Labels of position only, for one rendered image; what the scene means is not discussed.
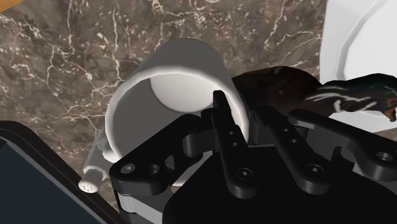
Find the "dark brown animal figure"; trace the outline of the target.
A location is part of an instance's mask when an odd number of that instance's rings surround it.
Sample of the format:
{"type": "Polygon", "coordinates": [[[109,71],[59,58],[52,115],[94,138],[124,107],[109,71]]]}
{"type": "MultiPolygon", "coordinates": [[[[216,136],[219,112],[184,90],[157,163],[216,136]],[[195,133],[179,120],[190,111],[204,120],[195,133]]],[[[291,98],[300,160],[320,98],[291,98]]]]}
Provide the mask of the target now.
{"type": "Polygon", "coordinates": [[[283,115],[306,109],[329,117],[334,113],[378,111],[397,121],[397,78],[382,73],[322,84],[307,71],[274,66],[232,78],[236,89],[255,106],[271,106],[283,115]]]}

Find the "white cup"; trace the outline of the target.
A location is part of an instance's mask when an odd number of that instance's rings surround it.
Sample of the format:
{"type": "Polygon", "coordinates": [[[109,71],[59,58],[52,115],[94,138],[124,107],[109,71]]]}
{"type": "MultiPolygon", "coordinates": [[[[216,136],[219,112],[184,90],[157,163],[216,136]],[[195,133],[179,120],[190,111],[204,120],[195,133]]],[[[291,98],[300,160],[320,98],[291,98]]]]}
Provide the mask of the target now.
{"type": "Polygon", "coordinates": [[[109,177],[122,193],[156,195],[182,185],[216,152],[213,93],[244,137],[249,119],[215,49],[180,38],[159,46],[116,90],[105,116],[109,177]]]}

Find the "white plate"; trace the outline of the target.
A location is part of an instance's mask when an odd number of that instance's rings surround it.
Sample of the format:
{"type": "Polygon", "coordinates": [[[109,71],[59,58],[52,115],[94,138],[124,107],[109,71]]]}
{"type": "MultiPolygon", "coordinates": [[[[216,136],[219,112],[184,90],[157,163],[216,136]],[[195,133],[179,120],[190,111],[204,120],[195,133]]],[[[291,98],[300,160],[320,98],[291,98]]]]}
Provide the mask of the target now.
{"type": "Polygon", "coordinates": [[[397,128],[397,0],[327,0],[319,62],[332,119],[397,128]]]}

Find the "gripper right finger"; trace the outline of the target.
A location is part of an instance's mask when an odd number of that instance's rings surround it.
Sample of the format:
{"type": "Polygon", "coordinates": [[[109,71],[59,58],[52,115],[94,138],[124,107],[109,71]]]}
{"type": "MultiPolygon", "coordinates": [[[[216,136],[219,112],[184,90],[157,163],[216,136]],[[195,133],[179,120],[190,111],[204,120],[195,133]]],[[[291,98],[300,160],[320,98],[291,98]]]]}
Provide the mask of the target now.
{"type": "Polygon", "coordinates": [[[397,195],[397,142],[304,109],[283,116],[260,106],[251,119],[303,191],[321,195],[337,183],[354,183],[397,195]]]}

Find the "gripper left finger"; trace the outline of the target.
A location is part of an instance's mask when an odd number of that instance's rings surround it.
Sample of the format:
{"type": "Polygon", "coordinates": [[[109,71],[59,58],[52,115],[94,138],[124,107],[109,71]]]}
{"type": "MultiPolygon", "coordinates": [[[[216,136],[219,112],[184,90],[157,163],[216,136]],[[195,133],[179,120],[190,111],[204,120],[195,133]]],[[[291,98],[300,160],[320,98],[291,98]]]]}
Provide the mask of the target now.
{"type": "Polygon", "coordinates": [[[181,115],[112,165],[114,190],[124,195],[159,195],[205,152],[215,151],[231,194],[240,199],[254,197],[257,188],[247,164],[246,140],[232,118],[226,95],[214,91],[213,102],[214,107],[203,110],[201,116],[181,115]]]}

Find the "orange flat thing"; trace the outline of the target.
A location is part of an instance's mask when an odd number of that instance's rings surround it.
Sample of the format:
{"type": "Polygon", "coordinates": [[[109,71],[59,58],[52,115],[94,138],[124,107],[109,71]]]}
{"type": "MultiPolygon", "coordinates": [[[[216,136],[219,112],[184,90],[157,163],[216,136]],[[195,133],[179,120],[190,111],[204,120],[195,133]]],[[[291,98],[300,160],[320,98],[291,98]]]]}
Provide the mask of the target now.
{"type": "Polygon", "coordinates": [[[24,0],[0,0],[0,13],[20,4],[24,0]]]}

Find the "white shaker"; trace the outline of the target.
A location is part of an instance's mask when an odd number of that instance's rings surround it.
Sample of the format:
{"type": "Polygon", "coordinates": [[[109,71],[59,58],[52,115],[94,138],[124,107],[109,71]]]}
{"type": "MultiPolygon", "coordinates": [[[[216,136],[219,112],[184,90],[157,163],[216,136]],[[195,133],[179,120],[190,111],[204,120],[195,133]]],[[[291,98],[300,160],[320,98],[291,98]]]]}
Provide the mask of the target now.
{"type": "Polygon", "coordinates": [[[102,182],[108,177],[109,169],[113,163],[105,158],[104,152],[109,149],[105,132],[98,131],[83,166],[83,177],[78,183],[83,192],[98,192],[102,182]]]}

